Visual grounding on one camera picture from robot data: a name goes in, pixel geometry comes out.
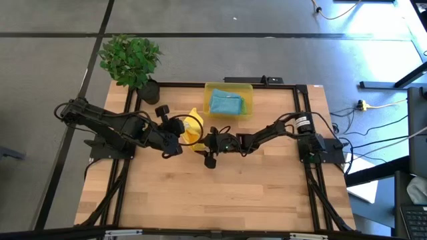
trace wooden table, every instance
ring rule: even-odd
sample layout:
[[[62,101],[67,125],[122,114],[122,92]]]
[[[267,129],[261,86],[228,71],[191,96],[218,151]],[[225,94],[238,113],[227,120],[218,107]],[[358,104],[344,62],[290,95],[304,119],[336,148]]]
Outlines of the wooden table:
[[[309,85],[308,91],[312,111],[330,123],[323,87]],[[203,88],[162,87],[160,93],[158,104],[144,102],[141,106],[154,121],[160,122],[154,109],[163,104],[169,105],[170,117],[197,107],[205,132],[212,125],[218,129],[230,125],[230,133],[255,133],[282,113],[295,111],[292,91],[283,89],[254,89],[254,116],[247,121],[205,117]],[[105,108],[121,113],[126,95],[126,88],[111,83]],[[332,137],[319,117],[314,122],[318,133]],[[120,227],[313,231],[304,167],[295,140],[278,137],[245,158],[238,153],[220,154],[216,169],[207,169],[201,155],[183,148],[183,154],[170,159],[162,159],[160,151],[137,148],[127,177]],[[89,169],[76,224],[86,220],[104,197],[111,162],[102,160]],[[342,172],[327,164],[323,172],[328,199],[354,228]],[[317,202],[320,224],[325,228],[322,205]],[[112,223],[115,199],[111,205],[107,223]]]

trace yellow container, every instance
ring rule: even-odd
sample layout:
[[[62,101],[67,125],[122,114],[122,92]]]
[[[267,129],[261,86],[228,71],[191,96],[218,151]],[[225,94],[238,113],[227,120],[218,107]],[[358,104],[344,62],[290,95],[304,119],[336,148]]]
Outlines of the yellow container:
[[[209,101],[212,96],[212,91],[214,89],[227,91],[229,93],[237,93],[245,99],[247,112],[245,115],[227,115],[220,113],[210,113],[209,111]],[[252,98],[254,96],[254,89],[250,84],[243,83],[206,83],[205,84],[205,99],[203,100],[203,113],[208,117],[215,118],[229,118],[229,119],[248,119],[252,116],[252,107],[253,102]]]

